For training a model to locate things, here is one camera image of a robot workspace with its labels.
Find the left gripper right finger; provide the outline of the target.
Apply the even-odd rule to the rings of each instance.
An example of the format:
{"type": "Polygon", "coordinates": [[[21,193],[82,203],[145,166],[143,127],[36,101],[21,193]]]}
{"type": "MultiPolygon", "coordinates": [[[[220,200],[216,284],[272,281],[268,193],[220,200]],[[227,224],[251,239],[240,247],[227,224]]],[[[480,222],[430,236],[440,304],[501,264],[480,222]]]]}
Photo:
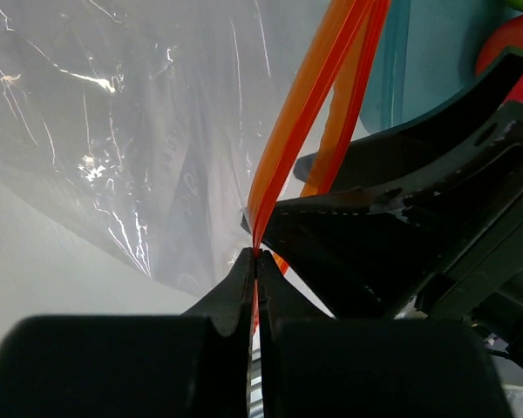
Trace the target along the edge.
{"type": "Polygon", "coordinates": [[[339,320],[256,261],[268,417],[502,417],[506,396],[479,338],[449,320],[339,320]]]}

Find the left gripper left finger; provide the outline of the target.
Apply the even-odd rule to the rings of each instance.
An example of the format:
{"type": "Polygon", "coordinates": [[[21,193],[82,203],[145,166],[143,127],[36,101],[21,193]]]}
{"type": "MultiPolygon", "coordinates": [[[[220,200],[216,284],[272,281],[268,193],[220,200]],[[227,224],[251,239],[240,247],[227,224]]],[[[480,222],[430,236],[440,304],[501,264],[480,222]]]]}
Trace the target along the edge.
{"type": "Polygon", "coordinates": [[[0,417],[246,417],[255,256],[179,315],[39,315],[0,344],[0,417]]]}

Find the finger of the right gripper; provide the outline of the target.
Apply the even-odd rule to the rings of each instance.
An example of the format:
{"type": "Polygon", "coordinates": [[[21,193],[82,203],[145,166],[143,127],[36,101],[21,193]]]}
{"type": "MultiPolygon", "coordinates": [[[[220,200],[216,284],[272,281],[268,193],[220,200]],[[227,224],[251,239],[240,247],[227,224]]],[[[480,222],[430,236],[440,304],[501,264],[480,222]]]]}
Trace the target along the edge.
{"type": "Polygon", "coordinates": [[[329,192],[277,203],[261,242],[337,317],[392,317],[415,300],[460,319],[492,293],[465,259],[496,186],[492,165],[350,165],[329,192]]]}

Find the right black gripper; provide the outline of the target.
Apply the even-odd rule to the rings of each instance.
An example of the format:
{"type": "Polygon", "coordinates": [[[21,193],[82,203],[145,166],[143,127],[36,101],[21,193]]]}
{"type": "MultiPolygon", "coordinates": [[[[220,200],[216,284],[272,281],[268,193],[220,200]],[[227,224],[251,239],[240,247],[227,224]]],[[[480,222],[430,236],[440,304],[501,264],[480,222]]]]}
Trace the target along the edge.
{"type": "MultiPolygon", "coordinates": [[[[330,190],[372,187],[429,165],[477,131],[523,75],[523,51],[508,47],[469,88],[413,120],[350,142],[330,190]]],[[[523,104],[503,106],[479,142],[494,153],[462,184],[481,192],[476,228],[465,249],[417,298],[435,319],[460,320],[506,343],[504,356],[523,368],[523,104]]]]}

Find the clear orange zip top bag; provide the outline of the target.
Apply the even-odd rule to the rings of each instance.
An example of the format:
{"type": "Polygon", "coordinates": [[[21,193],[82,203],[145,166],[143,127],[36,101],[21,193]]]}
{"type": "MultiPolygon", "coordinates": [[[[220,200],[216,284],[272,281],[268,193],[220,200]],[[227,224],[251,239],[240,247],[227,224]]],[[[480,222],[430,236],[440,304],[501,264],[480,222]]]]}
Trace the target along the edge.
{"type": "Polygon", "coordinates": [[[147,278],[208,292],[325,1],[0,1],[0,183],[147,278]]]}

